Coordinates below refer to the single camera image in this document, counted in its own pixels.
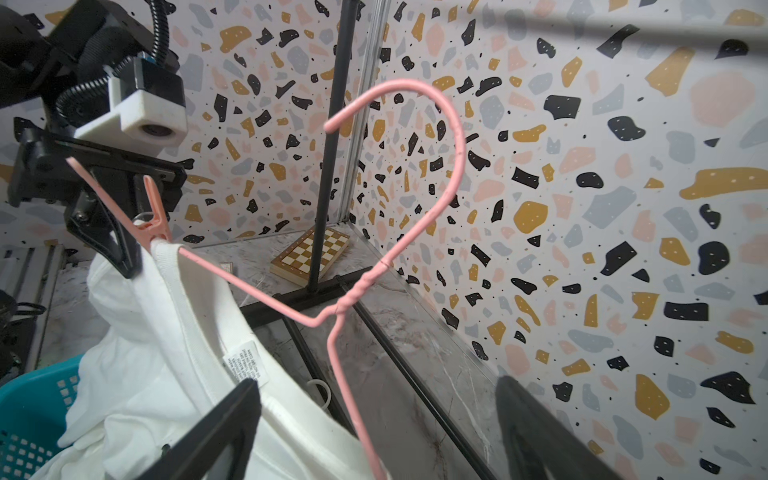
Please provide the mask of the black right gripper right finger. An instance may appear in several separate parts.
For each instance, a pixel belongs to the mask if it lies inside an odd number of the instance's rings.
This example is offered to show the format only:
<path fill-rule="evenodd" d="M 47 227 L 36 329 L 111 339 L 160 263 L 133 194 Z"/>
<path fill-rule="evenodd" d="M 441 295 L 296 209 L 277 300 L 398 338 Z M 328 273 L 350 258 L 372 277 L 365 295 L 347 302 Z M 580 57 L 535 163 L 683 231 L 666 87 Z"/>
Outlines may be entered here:
<path fill-rule="evenodd" d="M 514 378 L 500 377 L 495 403 L 513 479 L 617 479 Z"/>

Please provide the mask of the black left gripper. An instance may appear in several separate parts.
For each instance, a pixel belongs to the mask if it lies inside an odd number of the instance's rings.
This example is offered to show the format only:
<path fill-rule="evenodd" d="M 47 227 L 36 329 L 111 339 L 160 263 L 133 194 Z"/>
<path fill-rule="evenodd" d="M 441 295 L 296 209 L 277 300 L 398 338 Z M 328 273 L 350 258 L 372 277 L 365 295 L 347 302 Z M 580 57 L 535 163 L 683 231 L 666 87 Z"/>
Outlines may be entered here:
<path fill-rule="evenodd" d="M 67 163 L 72 157 L 128 213 L 147 205 L 144 178 L 156 183 L 167 212 L 175 209 L 187 180 L 183 164 L 76 140 L 16 117 L 18 150 L 8 182 L 13 207 L 34 199 L 70 205 L 65 210 L 69 233 L 106 259 L 124 278 L 141 272 L 139 245 L 101 203 L 73 204 L 85 182 Z"/>

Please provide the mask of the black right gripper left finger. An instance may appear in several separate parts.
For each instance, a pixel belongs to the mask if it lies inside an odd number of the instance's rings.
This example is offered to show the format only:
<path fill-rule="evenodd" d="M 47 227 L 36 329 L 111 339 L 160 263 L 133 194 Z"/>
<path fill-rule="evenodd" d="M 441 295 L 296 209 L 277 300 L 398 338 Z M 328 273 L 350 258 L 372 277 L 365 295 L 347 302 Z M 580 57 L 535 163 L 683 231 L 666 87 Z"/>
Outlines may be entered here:
<path fill-rule="evenodd" d="M 142 479 L 243 479 L 261 417 L 258 383 L 241 381 Z"/>

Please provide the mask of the pink clothespin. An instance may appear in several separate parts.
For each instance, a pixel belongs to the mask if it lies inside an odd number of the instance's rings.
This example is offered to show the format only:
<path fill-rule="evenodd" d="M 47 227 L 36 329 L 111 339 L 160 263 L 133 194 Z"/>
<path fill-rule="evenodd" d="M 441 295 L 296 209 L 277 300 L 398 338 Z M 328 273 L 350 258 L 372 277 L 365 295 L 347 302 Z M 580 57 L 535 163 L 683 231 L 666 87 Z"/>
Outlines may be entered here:
<path fill-rule="evenodd" d="M 154 241 L 162 240 L 170 243 L 172 236 L 162 198 L 154 179 L 145 175 L 143 183 L 151 208 L 150 217 L 148 221 L 141 224 L 132 223 L 130 232 L 141 247 L 151 253 Z"/>

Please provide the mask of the white printed t-shirt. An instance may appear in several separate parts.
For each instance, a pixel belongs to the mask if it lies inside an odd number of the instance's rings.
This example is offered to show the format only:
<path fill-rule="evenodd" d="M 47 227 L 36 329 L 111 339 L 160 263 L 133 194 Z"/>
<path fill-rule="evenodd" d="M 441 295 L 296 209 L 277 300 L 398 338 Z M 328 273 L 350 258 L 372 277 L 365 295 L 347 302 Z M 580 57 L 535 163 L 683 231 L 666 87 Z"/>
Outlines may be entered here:
<path fill-rule="evenodd" d="M 41 479 L 135 479 L 236 385 L 253 379 L 261 415 L 249 479 L 369 479 L 361 434 L 348 432 L 270 355 L 228 284 L 156 242 L 123 277 L 97 256 L 91 305 L 108 323 L 78 367 L 59 452 Z"/>

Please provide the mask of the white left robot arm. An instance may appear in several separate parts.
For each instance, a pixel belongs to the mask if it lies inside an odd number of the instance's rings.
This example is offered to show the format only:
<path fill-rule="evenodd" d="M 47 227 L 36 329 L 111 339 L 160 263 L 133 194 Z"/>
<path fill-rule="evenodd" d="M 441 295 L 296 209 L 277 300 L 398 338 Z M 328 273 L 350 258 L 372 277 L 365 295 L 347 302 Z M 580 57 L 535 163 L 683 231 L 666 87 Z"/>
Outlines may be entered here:
<path fill-rule="evenodd" d="M 62 204 L 67 231 L 132 278 L 170 235 L 188 168 L 160 159 L 188 132 L 169 6 L 144 26 L 112 1 L 77 1 L 48 35 L 1 10 L 1 103 L 43 103 L 47 122 L 17 120 L 10 205 Z"/>

